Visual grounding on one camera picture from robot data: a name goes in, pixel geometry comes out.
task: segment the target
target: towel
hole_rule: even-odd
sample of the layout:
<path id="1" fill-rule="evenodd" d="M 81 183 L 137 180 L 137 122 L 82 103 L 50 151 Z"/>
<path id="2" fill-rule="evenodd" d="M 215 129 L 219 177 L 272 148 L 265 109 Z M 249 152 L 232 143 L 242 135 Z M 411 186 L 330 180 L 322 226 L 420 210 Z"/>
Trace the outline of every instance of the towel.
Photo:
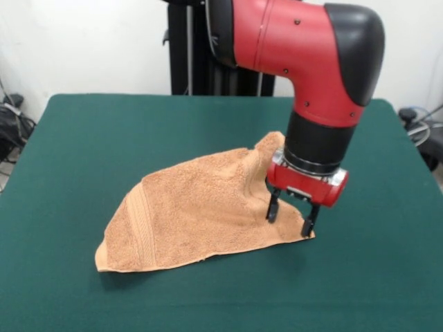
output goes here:
<path id="1" fill-rule="evenodd" d="M 106 227 L 98 271 L 177 268 L 303 240 L 303 217 L 288 203 L 280 201 L 275 223 L 266 220 L 266 171 L 283 144 L 284 136 L 272 132 L 254 149 L 203 156 L 144 177 Z"/>

